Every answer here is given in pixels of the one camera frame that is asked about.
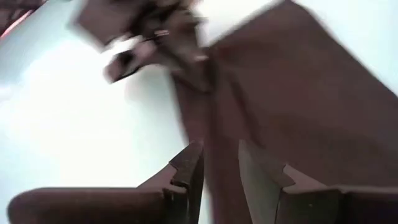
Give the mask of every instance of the dark brown object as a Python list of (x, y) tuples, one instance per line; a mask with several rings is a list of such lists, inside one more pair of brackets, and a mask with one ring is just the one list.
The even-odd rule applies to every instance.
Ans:
[[(102, 5), (98, 11), (92, 7), (84, 11), (80, 24), (102, 42), (122, 35), (134, 20), (134, 11), (123, 7), (128, 2), (114, 3), (112, 7)], [(103, 19), (100, 26), (96, 16)], [(177, 36), (172, 42), (184, 40), (179, 39), (184, 32), (174, 31)], [(181, 49), (178, 44), (172, 47)], [(183, 69), (178, 76), (173, 66), (164, 65), (172, 71), (188, 137), (206, 140), (205, 171), (213, 196), (215, 223), (245, 224), (255, 220), (249, 212), (251, 202), (247, 200), (249, 194), (244, 193), (239, 167), (242, 139), (256, 145), (251, 153), (265, 172), (289, 165), (290, 171), (300, 173), (300, 178), (290, 176), (291, 179), (271, 176), (284, 190), (293, 182), (298, 189), (304, 185), (398, 186), (396, 96), (337, 44), (305, 9), (284, 1), (210, 46), (206, 53), (208, 60), (193, 64), (200, 71), (199, 77), (194, 77), (205, 80), (212, 87), (207, 90), (212, 91), (193, 88), (199, 85), (190, 79), (189, 70)], [(170, 55), (167, 58), (180, 59)], [(264, 163), (266, 158), (273, 159)], [(302, 184), (302, 180), (311, 184)], [(357, 203), (362, 196), (347, 199), (356, 193), (347, 194), (348, 197), (338, 192), (319, 197), (311, 194), (281, 194), (277, 199), (284, 207), (279, 209), (285, 213), (280, 214), (293, 212), (290, 216), (295, 218), (283, 222), (277, 214), (276, 221), (333, 223), (331, 217), (337, 216), (336, 223), (361, 223), (355, 214), (375, 211), (367, 210), (367, 203)], [(299, 204), (302, 197), (307, 200), (306, 196), (325, 198), (330, 204), (320, 210), (332, 215), (315, 215), (308, 220), (302, 220), (299, 213), (294, 216), (296, 210), (290, 208)], [(384, 197), (379, 199), (367, 202), (386, 214), (395, 206), (389, 208)], [(395, 216), (388, 217), (379, 221), (397, 223)]]
[[(141, 43), (108, 65), (106, 72), (112, 83), (133, 75), (141, 67), (158, 63), (191, 88), (209, 92), (211, 88), (203, 76), (207, 56), (198, 46), (196, 26), (200, 20), (189, 10), (190, 3), (90, 0), (78, 23), (103, 45), (123, 35), (141, 37)], [(99, 21), (104, 25), (97, 26)]]
[(275, 224), (386, 224), (398, 220), (396, 194), (324, 190), (280, 196)]
[(0, 0), (0, 35), (24, 14), (36, 11), (43, 0)]
[(12, 224), (198, 223), (202, 145), (193, 143), (138, 188), (37, 189), (9, 206)]

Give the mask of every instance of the light blue surface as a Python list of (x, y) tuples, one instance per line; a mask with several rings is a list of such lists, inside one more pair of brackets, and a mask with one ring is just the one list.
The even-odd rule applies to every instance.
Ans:
[[(204, 44), (276, 2), (202, 2)], [(394, 0), (297, 2), (398, 93)], [(149, 67), (109, 85), (109, 59), (68, 26), (81, 4), (50, 0), (0, 41), (0, 223), (25, 190), (137, 186), (187, 144), (167, 71)], [(210, 222), (209, 212), (205, 194), (200, 223)]]

